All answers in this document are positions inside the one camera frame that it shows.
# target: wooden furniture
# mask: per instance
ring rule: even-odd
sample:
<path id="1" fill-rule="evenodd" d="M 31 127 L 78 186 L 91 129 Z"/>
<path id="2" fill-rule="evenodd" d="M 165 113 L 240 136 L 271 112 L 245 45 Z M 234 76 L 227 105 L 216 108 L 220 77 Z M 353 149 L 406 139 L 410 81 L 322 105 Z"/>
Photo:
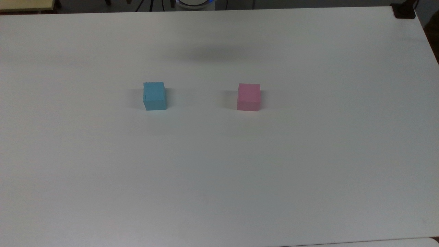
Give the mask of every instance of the wooden furniture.
<path id="1" fill-rule="evenodd" d="M 0 12 L 52 10 L 54 3 L 55 0 L 0 0 Z"/>

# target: cube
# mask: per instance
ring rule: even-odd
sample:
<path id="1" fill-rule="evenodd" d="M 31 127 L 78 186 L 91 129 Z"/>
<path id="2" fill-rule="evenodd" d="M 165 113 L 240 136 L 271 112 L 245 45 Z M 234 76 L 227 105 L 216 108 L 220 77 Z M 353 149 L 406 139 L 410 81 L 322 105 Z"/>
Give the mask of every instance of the cube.
<path id="1" fill-rule="evenodd" d="M 163 82 L 143 83 L 143 103 L 147 111 L 166 110 L 166 92 Z"/>
<path id="2" fill-rule="evenodd" d="M 257 112 L 261 108 L 261 86 L 259 84 L 239 83 L 238 111 Z"/>

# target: black cable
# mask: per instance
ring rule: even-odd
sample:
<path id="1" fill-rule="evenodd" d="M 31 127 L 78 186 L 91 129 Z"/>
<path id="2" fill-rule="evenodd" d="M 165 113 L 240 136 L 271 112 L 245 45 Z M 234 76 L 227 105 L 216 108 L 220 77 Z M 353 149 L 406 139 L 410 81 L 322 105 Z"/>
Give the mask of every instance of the black cable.
<path id="1" fill-rule="evenodd" d="M 143 3 L 143 1 L 144 1 L 144 0 L 142 0 L 142 1 L 140 2 L 139 6 L 137 6 L 137 9 L 136 9 L 136 11 L 135 11 L 135 12 L 139 11 L 139 9 L 140 9 L 140 6 L 142 6 L 142 3 Z"/>
<path id="2" fill-rule="evenodd" d="M 149 12 L 152 12 L 153 5 L 154 5 L 154 0 L 151 0 L 151 4 L 149 5 Z"/>

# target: white table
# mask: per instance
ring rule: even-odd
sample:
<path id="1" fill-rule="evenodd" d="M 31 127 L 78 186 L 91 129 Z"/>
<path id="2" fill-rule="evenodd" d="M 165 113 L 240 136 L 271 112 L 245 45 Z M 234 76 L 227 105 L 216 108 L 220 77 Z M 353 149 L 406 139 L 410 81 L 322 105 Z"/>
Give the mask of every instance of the white table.
<path id="1" fill-rule="evenodd" d="M 0 246 L 439 235 L 439 67 L 390 7 L 0 16 L 0 52 Z"/>
<path id="2" fill-rule="evenodd" d="M 309 247 L 438 247 L 438 246 L 439 243 L 431 238 L 309 245 Z"/>

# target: pink cube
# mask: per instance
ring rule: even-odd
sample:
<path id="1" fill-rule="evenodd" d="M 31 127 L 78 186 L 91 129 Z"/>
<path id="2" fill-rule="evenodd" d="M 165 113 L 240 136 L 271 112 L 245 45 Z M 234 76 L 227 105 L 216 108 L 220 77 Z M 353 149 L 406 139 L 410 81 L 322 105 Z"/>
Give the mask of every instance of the pink cube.
<path id="1" fill-rule="evenodd" d="M 261 86 L 259 84 L 239 83 L 238 111 L 257 112 L 261 108 Z"/>

